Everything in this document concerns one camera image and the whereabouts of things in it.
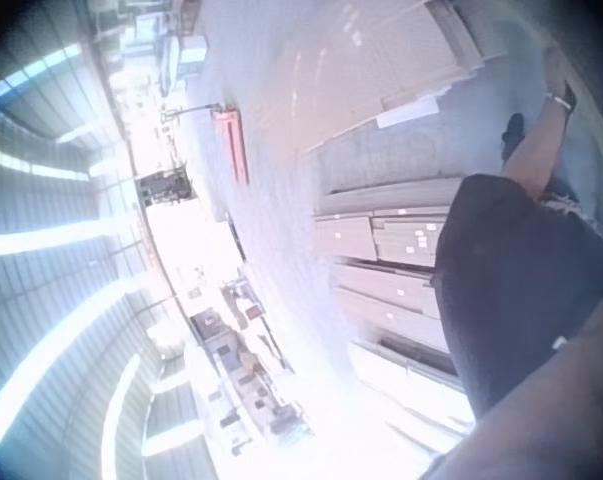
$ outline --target floor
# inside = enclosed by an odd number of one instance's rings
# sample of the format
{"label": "floor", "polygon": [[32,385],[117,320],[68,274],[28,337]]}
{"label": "floor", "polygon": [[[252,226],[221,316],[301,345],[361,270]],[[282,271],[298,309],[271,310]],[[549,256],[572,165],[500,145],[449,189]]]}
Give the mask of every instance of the floor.
{"label": "floor", "polygon": [[[357,388],[347,343],[365,335],[341,313],[331,293],[331,260],[312,250],[312,214],[335,190],[438,175],[500,170],[501,133],[512,113],[528,125],[543,99],[540,55],[520,30],[504,26],[508,57],[486,62],[477,77],[440,98],[440,113],[379,130],[365,124],[296,161],[277,158],[262,130],[251,127],[252,105],[268,87],[286,38],[295,25],[315,21],[319,1],[204,2],[197,30],[206,36],[202,75],[188,86],[189,106],[231,103],[241,109],[250,184],[237,186],[220,139],[205,113],[182,117],[195,188],[217,215],[228,212],[247,256],[255,291],[296,370],[300,401],[310,417],[335,426],[356,418]],[[561,175],[586,210],[594,212],[596,155],[578,115],[568,130]]]}

